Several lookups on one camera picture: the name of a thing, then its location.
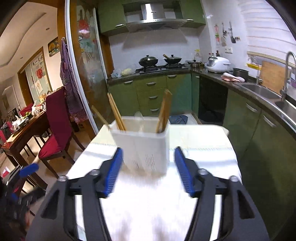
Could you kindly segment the chopsticks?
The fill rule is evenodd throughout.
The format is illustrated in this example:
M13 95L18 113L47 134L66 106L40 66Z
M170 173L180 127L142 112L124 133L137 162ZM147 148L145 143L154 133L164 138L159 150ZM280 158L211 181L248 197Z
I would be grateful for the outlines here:
M108 97L108 100L109 100L109 103L110 103L110 106L111 106L111 109L113 111L113 115L115 117L115 120L116 120L116 123L117 123L117 126L119 128L119 130L121 131L126 131L126 127L125 127L125 124L122 120L122 117L120 115L120 112L118 110L118 107L112 97L112 94L111 93L107 93L107 97Z
M171 111L171 99L172 93L168 89L166 89L163 95L163 101L159 113L159 121L157 124L156 133L162 133L166 129Z

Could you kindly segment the long light wooden chopstick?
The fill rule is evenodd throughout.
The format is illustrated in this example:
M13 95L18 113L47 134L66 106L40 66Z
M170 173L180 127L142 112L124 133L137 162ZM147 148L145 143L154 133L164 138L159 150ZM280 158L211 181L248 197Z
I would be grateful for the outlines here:
M110 130L109 123L107 120L100 114L100 112L95 108L94 105L91 106L91 110L94 111L94 113L98 116L98 118L101 120L101 122L106 125L106 127Z

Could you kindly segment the dark wooden dining table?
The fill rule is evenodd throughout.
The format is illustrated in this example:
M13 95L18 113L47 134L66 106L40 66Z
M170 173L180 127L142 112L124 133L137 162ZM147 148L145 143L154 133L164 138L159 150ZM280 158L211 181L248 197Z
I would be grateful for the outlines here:
M28 163L21 155L21 150L34 135L39 133L43 134L49 128L50 126L45 111L39 116L30 119L30 121L16 133L12 142L5 142L2 146L2 149L10 162L14 166L27 166Z

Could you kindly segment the red upholstered dining chair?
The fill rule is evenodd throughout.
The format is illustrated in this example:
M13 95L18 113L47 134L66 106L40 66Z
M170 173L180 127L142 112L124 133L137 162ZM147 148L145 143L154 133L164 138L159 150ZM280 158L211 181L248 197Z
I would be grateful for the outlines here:
M75 161L68 153L71 140L74 140L81 150L85 150L72 130L65 87L60 87L46 97L46 114L52 134L41 147L38 158L58 178L59 175L48 161L64 158L74 164Z

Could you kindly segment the white plastic utensil holder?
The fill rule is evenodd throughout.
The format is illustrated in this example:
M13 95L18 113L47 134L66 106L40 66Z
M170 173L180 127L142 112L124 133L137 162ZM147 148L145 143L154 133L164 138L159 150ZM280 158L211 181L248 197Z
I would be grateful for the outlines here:
M165 174L169 160L169 126L157 133L157 117L124 116L126 130L118 129L116 121L110 124L110 132L116 145L123 150L123 161L131 171L149 174Z

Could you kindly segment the purple checked apron hanging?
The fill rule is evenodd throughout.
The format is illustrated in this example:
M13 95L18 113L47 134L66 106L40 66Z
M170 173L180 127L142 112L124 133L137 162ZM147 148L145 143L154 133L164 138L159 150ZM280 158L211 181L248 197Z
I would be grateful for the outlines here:
M88 120L88 117L78 93L65 37L61 39L60 55L60 77L62 84L65 87L66 102L70 113L70 120L79 124Z

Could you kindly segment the pink dish cloth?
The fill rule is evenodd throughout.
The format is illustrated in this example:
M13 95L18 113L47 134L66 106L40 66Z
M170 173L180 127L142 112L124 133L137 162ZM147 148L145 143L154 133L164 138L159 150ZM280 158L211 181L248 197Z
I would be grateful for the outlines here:
M226 72L224 72L221 75L221 78L222 78L222 80L228 81L228 82L242 82L242 83L245 82L245 79L244 78L237 77L237 76L231 75L231 74L226 73Z

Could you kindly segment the gas stove top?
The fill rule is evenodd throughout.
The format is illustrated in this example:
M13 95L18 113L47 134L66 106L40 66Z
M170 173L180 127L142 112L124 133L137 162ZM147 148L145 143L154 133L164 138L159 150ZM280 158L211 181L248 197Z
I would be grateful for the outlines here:
M189 69L188 65L185 64L166 64L166 65L159 65L159 66L150 66L150 67L143 67L136 69L135 74L145 74L145 73L152 73L152 72L163 72L169 70L187 70Z

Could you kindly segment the white rice cooker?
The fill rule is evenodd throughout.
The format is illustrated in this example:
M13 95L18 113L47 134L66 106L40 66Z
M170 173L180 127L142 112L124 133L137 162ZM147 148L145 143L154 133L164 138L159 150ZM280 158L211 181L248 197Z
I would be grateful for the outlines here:
M229 72L230 65L230 61L224 57L210 57L207 62L207 70L212 73Z

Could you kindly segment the black wok burner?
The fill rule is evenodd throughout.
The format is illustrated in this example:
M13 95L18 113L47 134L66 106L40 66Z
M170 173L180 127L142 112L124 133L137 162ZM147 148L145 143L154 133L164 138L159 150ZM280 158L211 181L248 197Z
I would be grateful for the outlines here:
M164 60L167 64L169 65L174 65L174 64L178 64L180 63L180 61L182 60L182 58L180 57L176 57L174 55L171 55L170 57L167 56L166 54L163 54Z
M147 67L151 67L151 66L156 66L158 63L158 58L154 57L154 56L145 56L143 58L140 59L140 61L138 61L139 65L147 68Z

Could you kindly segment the black wok left burner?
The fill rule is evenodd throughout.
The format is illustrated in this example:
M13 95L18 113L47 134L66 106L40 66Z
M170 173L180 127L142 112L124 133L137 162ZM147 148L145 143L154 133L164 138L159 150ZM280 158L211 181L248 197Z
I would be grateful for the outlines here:
M154 57L154 56L145 56L143 58L140 59L140 61L138 61L139 65L147 68L147 67L151 67L151 66L156 66L158 63L158 58Z

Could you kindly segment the yellow sink rack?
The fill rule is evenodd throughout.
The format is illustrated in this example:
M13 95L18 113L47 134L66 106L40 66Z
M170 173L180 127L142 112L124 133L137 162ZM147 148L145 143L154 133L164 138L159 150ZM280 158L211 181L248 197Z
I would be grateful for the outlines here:
M262 68L262 65L259 64L257 58L254 57L254 56L250 56L250 57L248 58L248 62L246 63L246 66L247 66L248 68L255 69L255 70L259 70L259 71L260 71L261 68Z

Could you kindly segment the wooden cutting board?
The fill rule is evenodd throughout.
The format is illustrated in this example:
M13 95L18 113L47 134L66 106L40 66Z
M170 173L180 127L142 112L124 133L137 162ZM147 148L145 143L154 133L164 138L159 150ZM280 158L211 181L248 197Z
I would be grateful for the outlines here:
M280 94L285 83L285 68L268 61L262 61L259 78L262 80L263 86Z

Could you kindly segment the steel range hood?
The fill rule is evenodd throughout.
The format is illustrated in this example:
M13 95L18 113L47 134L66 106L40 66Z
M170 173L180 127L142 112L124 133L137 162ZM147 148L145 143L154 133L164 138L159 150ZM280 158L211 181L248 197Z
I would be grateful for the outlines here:
M129 32L178 29L186 23L180 1L132 1L123 10Z

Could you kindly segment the white window blind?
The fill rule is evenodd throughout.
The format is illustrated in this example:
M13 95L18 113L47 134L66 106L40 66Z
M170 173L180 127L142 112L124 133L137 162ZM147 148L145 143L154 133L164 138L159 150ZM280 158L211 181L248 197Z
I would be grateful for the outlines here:
M239 1L244 18L248 51L285 61L295 53L295 39L277 11L267 1Z

